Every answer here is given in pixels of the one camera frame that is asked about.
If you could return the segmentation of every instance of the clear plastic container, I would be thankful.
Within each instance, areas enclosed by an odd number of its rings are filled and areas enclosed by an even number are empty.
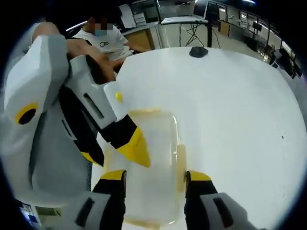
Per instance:
[[[158,229],[174,223],[184,199],[186,155],[176,118],[160,110],[130,112],[147,143],[151,167],[126,160],[112,146],[105,152],[105,172],[127,170],[125,222]]]

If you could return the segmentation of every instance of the black mouse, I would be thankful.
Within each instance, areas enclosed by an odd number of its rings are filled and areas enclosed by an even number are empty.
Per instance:
[[[190,56],[195,58],[202,58],[208,53],[208,50],[201,46],[194,46],[190,51]]]

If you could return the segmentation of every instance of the white t-shirt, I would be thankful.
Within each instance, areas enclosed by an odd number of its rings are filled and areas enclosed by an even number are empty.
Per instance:
[[[108,54],[110,61],[114,61],[120,58],[126,58],[133,53],[133,51],[130,50],[129,46],[125,46],[128,40],[115,26],[113,26],[112,30],[107,30],[106,35],[103,36],[96,36],[81,29],[73,37],[88,40],[102,53]]]

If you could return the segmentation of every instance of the face mask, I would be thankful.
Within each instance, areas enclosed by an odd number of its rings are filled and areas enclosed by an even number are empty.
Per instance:
[[[95,35],[96,36],[105,36],[107,30],[95,30]]]

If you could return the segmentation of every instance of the floor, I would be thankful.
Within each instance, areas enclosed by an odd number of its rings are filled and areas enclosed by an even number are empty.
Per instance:
[[[191,29],[190,24],[183,24],[181,27],[181,46],[185,46],[188,40],[190,39],[191,35],[188,34],[187,30]],[[169,48],[169,47],[178,47],[179,46],[179,24],[172,24],[172,25],[163,25],[159,28],[160,37],[162,39],[162,47]],[[221,49],[231,50],[238,53],[242,53],[259,60],[263,60],[263,57],[251,50],[247,47],[246,44],[243,42],[237,41],[235,39],[231,39],[220,34],[217,31],[217,28],[214,28],[214,32],[212,35],[212,47],[219,48],[218,43],[220,44]],[[201,42],[207,46],[207,27],[204,25],[200,25],[197,28],[196,36],[201,40]],[[187,46],[201,46],[200,41],[194,40]]]

